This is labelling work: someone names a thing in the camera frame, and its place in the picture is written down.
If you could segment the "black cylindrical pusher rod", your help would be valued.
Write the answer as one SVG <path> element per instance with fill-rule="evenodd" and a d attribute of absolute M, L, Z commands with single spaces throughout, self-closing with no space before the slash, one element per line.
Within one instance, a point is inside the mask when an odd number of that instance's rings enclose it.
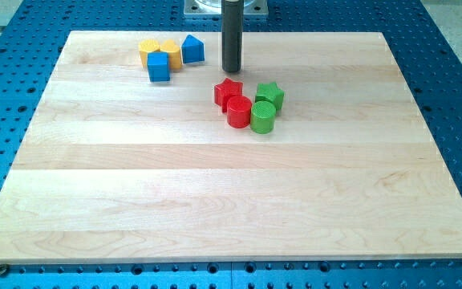
<path fill-rule="evenodd" d="M 241 70 L 243 0 L 222 0 L 221 17 L 221 66 L 236 73 Z"/>

